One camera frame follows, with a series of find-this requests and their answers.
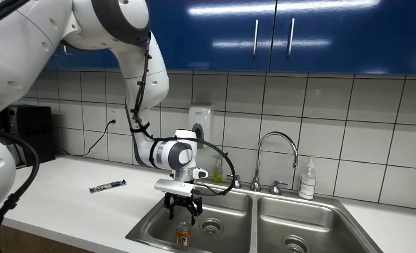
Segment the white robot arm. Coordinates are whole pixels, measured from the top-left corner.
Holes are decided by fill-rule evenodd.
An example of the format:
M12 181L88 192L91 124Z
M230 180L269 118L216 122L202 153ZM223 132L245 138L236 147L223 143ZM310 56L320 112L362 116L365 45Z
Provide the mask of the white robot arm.
M168 93L167 69L150 29L146 0L0 0L0 112L25 95L59 43L81 50L108 49L125 83L125 112L141 166L168 170L154 187L164 206L202 212L193 180L206 173L195 163L195 135L147 132L146 112Z

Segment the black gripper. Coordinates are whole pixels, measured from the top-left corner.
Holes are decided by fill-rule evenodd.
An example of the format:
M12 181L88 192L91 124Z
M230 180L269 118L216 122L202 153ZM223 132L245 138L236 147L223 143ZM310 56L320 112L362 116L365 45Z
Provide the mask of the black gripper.
M191 226L195 225L196 216L202 213L201 197L181 197L175 194L164 194L164 208L168 211L168 219L174 218L174 208L184 206L191 213Z

